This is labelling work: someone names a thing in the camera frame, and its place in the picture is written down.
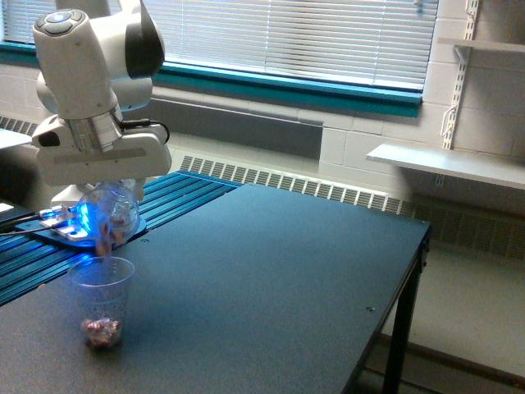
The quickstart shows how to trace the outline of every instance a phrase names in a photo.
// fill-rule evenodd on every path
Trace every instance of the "window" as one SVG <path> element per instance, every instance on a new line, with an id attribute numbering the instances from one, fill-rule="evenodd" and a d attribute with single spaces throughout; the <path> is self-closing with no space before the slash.
<path id="1" fill-rule="evenodd" d="M 170 62 L 421 91 L 438 0 L 144 2 Z M 53 7 L 4 0 L 5 39 L 32 42 L 33 22 Z"/>

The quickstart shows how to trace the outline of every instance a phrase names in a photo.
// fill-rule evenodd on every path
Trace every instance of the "shelf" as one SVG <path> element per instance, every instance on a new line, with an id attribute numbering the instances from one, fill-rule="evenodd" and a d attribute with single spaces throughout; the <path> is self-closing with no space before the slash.
<path id="1" fill-rule="evenodd" d="M 437 40 L 439 44 L 452 44 L 460 48 L 474 48 L 482 51 L 525 53 L 525 45 L 497 43 L 493 41 L 479 41 L 475 39 L 443 39 Z"/>
<path id="2" fill-rule="evenodd" d="M 525 190 L 525 163 L 415 144 L 382 144 L 368 160 Z"/>
<path id="3" fill-rule="evenodd" d="M 15 131 L 0 129 L 0 149 L 30 143 L 31 137 L 28 135 L 16 133 Z"/>

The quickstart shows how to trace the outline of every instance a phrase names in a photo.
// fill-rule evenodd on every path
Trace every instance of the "clear plastic cup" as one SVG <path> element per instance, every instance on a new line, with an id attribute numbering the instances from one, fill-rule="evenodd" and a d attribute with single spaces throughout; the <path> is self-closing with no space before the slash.
<path id="1" fill-rule="evenodd" d="M 119 257 L 93 257 L 70 268 L 78 324 L 89 345 L 108 348 L 121 340 L 134 272 L 133 264 Z"/>

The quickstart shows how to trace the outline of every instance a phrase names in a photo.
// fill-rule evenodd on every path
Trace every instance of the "teal window frame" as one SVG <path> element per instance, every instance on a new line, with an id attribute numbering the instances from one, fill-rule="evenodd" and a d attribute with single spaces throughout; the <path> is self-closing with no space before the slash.
<path id="1" fill-rule="evenodd" d="M 37 66 L 33 44 L 0 43 L 0 62 Z M 270 100 L 298 108 L 327 111 L 375 112 L 417 117 L 422 92 L 302 80 L 164 62 L 153 80 L 177 89 L 198 89 L 210 94 Z"/>

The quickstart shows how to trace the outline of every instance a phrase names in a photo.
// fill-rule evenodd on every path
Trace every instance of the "tabletop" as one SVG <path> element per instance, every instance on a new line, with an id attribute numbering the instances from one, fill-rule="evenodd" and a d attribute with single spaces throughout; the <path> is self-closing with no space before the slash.
<path id="1" fill-rule="evenodd" d="M 0 129 L 0 149 L 30 143 L 31 137 L 28 135 L 16 133 L 15 131 Z"/>
<path id="2" fill-rule="evenodd" d="M 67 277 L 0 308 L 2 393 L 333 393 L 355 375 L 429 225 L 242 186 L 120 248 L 123 343 L 84 346 Z"/>

